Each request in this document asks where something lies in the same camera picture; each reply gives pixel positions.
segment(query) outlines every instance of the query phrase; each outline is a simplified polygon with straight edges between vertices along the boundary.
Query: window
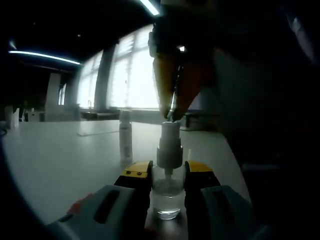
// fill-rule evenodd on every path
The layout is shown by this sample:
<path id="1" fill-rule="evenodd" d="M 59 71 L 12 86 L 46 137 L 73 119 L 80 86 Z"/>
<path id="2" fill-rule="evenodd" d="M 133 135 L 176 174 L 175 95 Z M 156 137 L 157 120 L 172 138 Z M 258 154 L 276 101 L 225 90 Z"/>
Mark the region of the window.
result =
<path id="1" fill-rule="evenodd" d="M 63 87 L 60 88 L 59 90 L 59 99 L 58 99 L 59 105 L 65 105 L 66 86 L 67 84 L 65 83 Z"/>
<path id="2" fill-rule="evenodd" d="M 148 25 L 120 40 L 113 57 L 107 106 L 159 109 L 153 58 L 148 47 L 152 28 Z"/>
<path id="3" fill-rule="evenodd" d="M 81 108 L 91 109 L 95 106 L 96 83 L 102 54 L 103 51 L 89 59 L 81 70 L 76 100 Z"/>

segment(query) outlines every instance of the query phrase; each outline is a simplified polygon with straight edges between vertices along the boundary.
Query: ceiling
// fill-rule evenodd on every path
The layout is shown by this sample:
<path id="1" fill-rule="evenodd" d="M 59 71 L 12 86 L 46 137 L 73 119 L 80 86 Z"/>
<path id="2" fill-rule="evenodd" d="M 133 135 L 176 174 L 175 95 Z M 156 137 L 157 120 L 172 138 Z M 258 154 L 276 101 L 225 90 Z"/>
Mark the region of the ceiling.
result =
<path id="1" fill-rule="evenodd" d="M 83 63 L 152 19 L 138 0 L 24 1 L 8 20 L 8 37 L 19 51 Z"/>

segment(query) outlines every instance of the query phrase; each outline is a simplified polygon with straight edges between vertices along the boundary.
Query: ceiling light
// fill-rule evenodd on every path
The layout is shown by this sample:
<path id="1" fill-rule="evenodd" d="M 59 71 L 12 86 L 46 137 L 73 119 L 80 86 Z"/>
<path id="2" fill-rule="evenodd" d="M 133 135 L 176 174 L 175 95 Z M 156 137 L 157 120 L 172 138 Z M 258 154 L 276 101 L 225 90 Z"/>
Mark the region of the ceiling light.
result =
<path id="1" fill-rule="evenodd" d="M 140 2 L 152 13 L 153 16 L 158 15 L 158 10 L 148 1 L 148 0 L 140 0 Z"/>
<path id="2" fill-rule="evenodd" d="M 79 62 L 76 61 L 71 61 L 68 59 L 64 59 L 61 57 L 56 57 L 56 56 L 50 56 L 50 55 L 45 55 L 45 54 L 41 54 L 41 53 L 36 53 L 36 52 L 28 52 L 28 51 L 9 51 L 10 54 L 26 54 L 26 55 L 34 55 L 34 56 L 39 56 L 39 57 L 44 57 L 44 58 L 49 58 L 49 59 L 56 59 L 56 60 L 60 60 L 60 61 L 64 61 L 64 62 L 68 62 L 71 64 L 76 64 L 79 65 Z"/>

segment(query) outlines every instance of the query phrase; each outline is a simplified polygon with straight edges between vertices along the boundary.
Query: desk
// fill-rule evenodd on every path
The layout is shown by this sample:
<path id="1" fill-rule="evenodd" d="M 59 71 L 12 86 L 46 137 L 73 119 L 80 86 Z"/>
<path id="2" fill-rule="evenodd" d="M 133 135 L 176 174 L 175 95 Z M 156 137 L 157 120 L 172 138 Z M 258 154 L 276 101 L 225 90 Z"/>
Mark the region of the desk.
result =
<path id="1" fill-rule="evenodd" d="M 20 192 L 43 221 L 51 223 L 70 206 L 119 177 L 119 133 L 79 136 L 119 129 L 118 120 L 20 122 L 8 131 L 3 147 Z M 161 126 L 132 123 L 133 161 L 156 161 Z M 222 185 L 231 186 L 250 201 L 247 186 L 226 139 L 220 133 L 180 131 L 183 160 L 191 149 Z"/>

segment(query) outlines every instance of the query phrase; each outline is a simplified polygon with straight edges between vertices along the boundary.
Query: white table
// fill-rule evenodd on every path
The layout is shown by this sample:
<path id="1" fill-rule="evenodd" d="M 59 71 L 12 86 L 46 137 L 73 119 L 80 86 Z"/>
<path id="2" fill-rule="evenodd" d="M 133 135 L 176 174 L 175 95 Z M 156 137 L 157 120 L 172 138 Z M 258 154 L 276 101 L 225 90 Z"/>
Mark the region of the white table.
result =
<path id="1" fill-rule="evenodd" d="M 20 122 L 3 138 L 11 174 L 44 224 L 66 214 L 70 206 L 122 172 L 119 133 L 79 136 L 78 133 L 117 131 L 118 120 Z M 161 126 L 132 123 L 133 161 L 156 161 Z M 226 139 L 220 133 L 180 131 L 183 160 L 191 149 L 194 161 L 204 162 L 222 185 L 250 201 L 247 186 Z"/>

